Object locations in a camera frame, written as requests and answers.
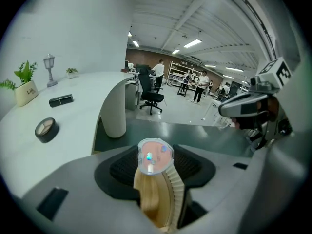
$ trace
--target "office chair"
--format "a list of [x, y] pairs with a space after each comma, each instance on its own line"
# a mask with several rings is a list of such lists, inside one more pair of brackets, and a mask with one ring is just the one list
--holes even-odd
[[140, 83], [143, 89], [141, 97], [143, 100], [147, 101], [145, 102], [145, 105], [140, 106], [140, 109], [142, 109], [142, 107], [151, 107], [150, 115], [152, 115], [152, 107], [158, 108], [160, 109], [160, 112], [162, 112], [162, 109], [157, 107], [157, 103], [162, 102], [165, 96], [152, 92], [152, 86], [151, 86], [150, 77], [148, 74], [140, 74], [138, 75], [138, 79], [140, 80]]

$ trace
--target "white pillar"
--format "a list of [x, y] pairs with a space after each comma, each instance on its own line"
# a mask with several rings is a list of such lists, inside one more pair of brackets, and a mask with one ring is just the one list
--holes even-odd
[[106, 134], [111, 138], [120, 138], [126, 133], [125, 83], [114, 87], [100, 111]]

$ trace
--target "small lamp figurine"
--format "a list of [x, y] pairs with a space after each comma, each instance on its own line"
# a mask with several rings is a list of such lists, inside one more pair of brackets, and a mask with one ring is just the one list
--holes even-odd
[[47, 87], [52, 87], [56, 85], [58, 82], [56, 80], [53, 80], [51, 68], [53, 68], [54, 64], [54, 56], [51, 54], [48, 54], [45, 59], [43, 59], [45, 68], [49, 71], [49, 82], [47, 83]]

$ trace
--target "white wall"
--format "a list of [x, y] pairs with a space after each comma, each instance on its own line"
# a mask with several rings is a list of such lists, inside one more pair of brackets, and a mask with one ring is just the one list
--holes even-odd
[[[13, 71], [24, 61], [38, 62], [33, 80], [46, 87], [48, 72], [42, 59], [54, 55], [52, 74], [120, 71], [124, 66], [133, 0], [31, 0], [11, 22], [0, 48], [0, 80], [18, 85]], [[0, 119], [15, 105], [14, 93], [0, 90]]]

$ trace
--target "white plant pot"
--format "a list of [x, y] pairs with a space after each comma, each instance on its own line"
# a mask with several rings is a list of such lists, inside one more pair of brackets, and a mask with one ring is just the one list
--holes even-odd
[[69, 79], [75, 78], [77, 76], [77, 72], [73, 72], [73, 73], [67, 73], [67, 77]]
[[33, 80], [14, 90], [16, 105], [22, 107], [38, 95], [37, 87]]

